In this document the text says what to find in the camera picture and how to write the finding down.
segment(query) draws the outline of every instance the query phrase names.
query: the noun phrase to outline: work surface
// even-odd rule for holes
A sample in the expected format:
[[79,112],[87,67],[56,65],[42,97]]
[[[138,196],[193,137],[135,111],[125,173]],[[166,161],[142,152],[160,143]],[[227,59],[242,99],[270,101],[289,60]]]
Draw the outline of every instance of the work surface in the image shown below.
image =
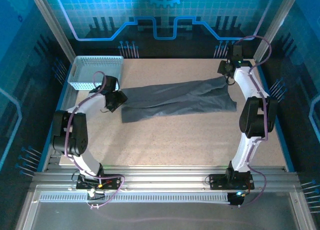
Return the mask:
[[[217,78],[221,76],[217,73],[220,61],[125,59],[121,88]],[[245,105],[237,83],[228,91],[237,102],[237,112],[161,116],[132,123],[122,123],[120,109],[99,112],[87,123],[88,148],[103,165],[226,166],[238,149],[239,117]],[[79,91],[77,103],[87,95],[87,91]],[[72,165],[65,157],[60,164]],[[285,166],[276,129],[269,134],[268,142],[260,144],[252,165]]]

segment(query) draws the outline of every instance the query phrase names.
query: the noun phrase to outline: white plastic basket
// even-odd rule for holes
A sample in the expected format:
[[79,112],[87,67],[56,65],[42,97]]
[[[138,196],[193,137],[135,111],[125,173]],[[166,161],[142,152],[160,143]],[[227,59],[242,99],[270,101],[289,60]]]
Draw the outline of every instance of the white plastic basket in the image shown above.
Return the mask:
[[[118,79],[121,86],[123,74],[124,58],[122,56],[77,56],[74,59],[68,83],[75,90],[90,91],[95,88],[93,84],[93,75],[97,71],[103,72],[107,76]],[[96,74],[95,84],[102,84],[102,74]]]

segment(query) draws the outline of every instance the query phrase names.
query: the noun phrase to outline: enclosure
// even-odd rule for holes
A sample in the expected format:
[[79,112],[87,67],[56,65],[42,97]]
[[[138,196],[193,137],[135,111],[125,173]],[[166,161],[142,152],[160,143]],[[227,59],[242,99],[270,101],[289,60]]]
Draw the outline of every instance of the enclosure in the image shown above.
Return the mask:
[[[3,229],[317,229],[318,2],[1,0]],[[274,130],[252,160],[267,178],[262,197],[238,209],[225,204],[226,191],[206,183],[209,174],[225,172],[239,146],[246,99],[235,83],[227,94],[236,111],[124,122],[120,107],[88,120],[93,157],[108,174],[126,177],[113,202],[92,211],[87,193],[75,190],[75,165],[51,147],[54,112],[78,104],[90,90],[88,82],[78,90],[70,84],[82,67],[77,59],[95,58],[95,67],[104,66],[99,59],[106,56],[121,60],[117,78],[124,91],[206,81],[221,76],[230,44],[256,35],[272,52],[254,74],[278,100]],[[241,45],[252,65],[268,55],[261,39]],[[252,176],[255,189],[245,203],[264,186],[262,176]]]

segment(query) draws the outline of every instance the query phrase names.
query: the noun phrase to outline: gray pants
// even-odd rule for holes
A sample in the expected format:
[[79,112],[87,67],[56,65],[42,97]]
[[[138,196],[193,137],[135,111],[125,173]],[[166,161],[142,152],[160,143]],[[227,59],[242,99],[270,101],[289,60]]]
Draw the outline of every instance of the gray pants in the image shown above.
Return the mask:
[[123,104],[123,123],[154,116],[235,112],[237,103],[228,93],[224,76],[182,83],[151,85],[122,90],[128,97]]

